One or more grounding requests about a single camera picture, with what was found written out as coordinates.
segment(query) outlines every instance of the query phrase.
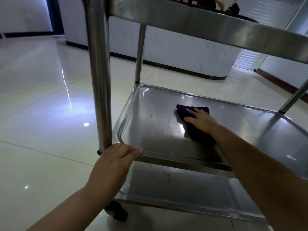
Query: utility cart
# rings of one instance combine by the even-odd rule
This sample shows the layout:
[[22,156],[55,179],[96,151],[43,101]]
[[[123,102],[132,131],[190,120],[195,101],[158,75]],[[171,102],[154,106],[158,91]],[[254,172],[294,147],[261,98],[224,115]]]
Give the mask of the utility cart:
[[[253,222],[266,219],[219,148],[185,137],[177,104],[208,106],[218,123],[265,154],[308,178],[308,133],[285,113],[307,91],[308,80],[280,110],[266,110],[140,83],[147,25],[308,64],[308,38],[173,0],[83,0],[87,18],[99,153],[112,143],[142,146],[127,180],[106,208],[118,220],[117,202]],[[135,83],[113,130],[108,18],[140,26]]]

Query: hand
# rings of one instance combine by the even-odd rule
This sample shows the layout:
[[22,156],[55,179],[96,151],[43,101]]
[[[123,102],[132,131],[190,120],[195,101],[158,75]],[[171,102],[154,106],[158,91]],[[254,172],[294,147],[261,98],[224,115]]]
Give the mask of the hand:
[[193,124],[196,128],[203,131],[204,133],[210,135],[211,130],[215,128],[215,125],[217,125],[217,121],[203,110],[199,110],[197,108],[194,108],[195,112],[189,109],[186,110],[194,114],[196,118],[185,117],[184,120]]
[[106,206],[123,186],[130,165],[143,149],[116,143],[108,147],[95,163],[84,187],[87,196]]

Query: person's left arm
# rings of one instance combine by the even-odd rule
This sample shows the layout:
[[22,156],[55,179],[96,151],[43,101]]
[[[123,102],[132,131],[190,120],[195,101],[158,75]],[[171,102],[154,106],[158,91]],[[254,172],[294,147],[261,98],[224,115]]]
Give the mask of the person's left arm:
[[217,5],[219,6],[221,11],[224,11],[225,8],[225,1],[224,0],[215,0],[215,2],[217,3]]
[[27,231],[82,231],[123,186],[129,167],[142,154],[125,144],[108,147],[95,163],[86,185]]

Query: black shirt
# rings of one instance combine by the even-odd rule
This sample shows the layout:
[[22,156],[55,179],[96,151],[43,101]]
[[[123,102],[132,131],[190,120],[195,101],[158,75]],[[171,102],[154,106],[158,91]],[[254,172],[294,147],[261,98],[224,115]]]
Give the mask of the black shirt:
[[216,2],[215,0],[201,0],[200,6],[216,9]]

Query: microfiber towel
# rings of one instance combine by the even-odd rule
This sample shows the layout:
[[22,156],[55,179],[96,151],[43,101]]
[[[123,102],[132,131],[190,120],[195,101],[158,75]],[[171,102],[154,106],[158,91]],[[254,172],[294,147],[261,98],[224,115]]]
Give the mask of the microfiber towel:
[[188,112],[186,109],[190,109],[192,111],[194,111],[194,108],[197,108],[199,110],[203,110],[205,112],[207,112],[208,114],[210,114],[210,110],[208,107],[191,107],[191,106],[184,106],[184,105],[176,105],[176,109],[177,109],[177,113],[180,116],[180,118],[185,122],[186,124],[186,129],[188,132],[188,135],[190,136],[190,138],[194,141],[200,142],[200,143],[204,143],[207,145],[214,145],[216,143],[216,141],[213,139],[212,136],[210,136],[209,134],[204,133],[203,131],[197,129],[193,124],[188,123],[184,120],[184,117],[192,117],[192,118],[196,118],[194,116],[194,114],[192,114],[191,112]]

